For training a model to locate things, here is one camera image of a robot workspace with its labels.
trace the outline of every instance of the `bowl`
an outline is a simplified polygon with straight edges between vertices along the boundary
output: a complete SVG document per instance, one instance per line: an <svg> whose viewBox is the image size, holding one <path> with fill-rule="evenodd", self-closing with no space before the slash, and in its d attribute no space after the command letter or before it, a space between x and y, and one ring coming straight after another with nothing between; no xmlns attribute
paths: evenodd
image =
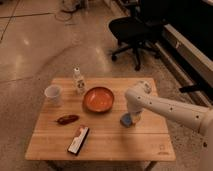
<svg viewBox="0 0 213 171"><path fill-rule="evenodd" d="M103 113L112 108L114 95L105 87L94 87L84 95L83 105L91 112Z"/></svg>

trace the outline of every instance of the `concrete floor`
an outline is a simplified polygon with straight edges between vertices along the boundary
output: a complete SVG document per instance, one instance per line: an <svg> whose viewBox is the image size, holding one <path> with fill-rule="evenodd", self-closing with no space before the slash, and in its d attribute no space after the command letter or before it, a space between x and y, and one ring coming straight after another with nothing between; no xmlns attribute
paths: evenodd
<svg viewBox="0 0 213 171"><path fill-rule="evenodd" d="M44 100L44 89L54 77L72 77L79 66L85 77L153 77L161 97L192 103L180 94L179 84L159 59L141 51L142 69L134 71L132 53L123 53L116 63L110 50L116 40L108 30L115 15L101 0L90 9L69 16L58 13L60 0L8 0L0 17L53 13L33 17L0 19L0 170L51 170L45 162L26 161L24 155ZM198 167L201 137L167 121L177 160L158 163L154 171L194 171ZM146 162L60 162L65 170L141 171Z"/></svg>

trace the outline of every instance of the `table leg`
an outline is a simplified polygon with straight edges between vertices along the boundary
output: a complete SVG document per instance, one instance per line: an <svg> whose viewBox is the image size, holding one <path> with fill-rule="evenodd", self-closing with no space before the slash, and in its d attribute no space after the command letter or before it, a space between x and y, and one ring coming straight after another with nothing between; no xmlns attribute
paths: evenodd
<svg viewBox="0 0 213 171"><path fill-rule="evenodd" d="M61 167L57 166L57 164L55 164L53 161L47 160L46 163L48 164L48 166L50 166L55 171L62 171L63 170Z"/></svg>
<svg viewBox="0 0 213 171"><path fill-rule="evenodd" d="M144 171L151 171L152 168L153 168L156 164L157 164L156 161L151 161L151 162L149 163L149 165L145 168Z"/></svg>

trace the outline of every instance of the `table top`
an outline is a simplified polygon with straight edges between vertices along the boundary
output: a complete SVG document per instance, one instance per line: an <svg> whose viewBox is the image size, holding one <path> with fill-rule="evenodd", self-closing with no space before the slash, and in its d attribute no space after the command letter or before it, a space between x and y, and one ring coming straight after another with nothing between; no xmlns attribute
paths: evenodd
<svg viewBox="0 0 213 171"><path fill-rule="evenodd" d="M130 128L120 124L127 112L124 92L139 80L152 85L152 94L157 95L152 78L88 78L87 90L96 86L107 87L114 93L111 111L95 114L82 108L83 95L77 94L72 79L55 78L52 84L62 87L62 106L53 107L45 100L37 120L25 158L27 160L96 160L96 161L174 161L166 121L163 117L144 109L141 120ZM77 114L80 119L68 125L55 121L68 114ZM83 124L90 128L86 141L75 156L67 149L75 131Z"/></svg>

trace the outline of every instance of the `office chair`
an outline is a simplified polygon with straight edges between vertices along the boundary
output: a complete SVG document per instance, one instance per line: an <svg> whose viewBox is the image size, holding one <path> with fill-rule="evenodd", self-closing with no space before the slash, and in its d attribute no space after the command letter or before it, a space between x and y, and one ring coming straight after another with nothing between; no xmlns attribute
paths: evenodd
<svg viewBox="0 0 213 171"><path fill-rule="evenodd" d="M118 45L122 42L128 44L112 53L112 61L117 60L116 54L133 49L136 56L135 70L141 68L138 48L146 49L159 55L154 48L146 46L146 42L156 43L161 34L164 17L170 6L170 0L138 0L138 2L125 3L129 11L129 17L114 19L109 23L109 29L117 38Z"/></svg>

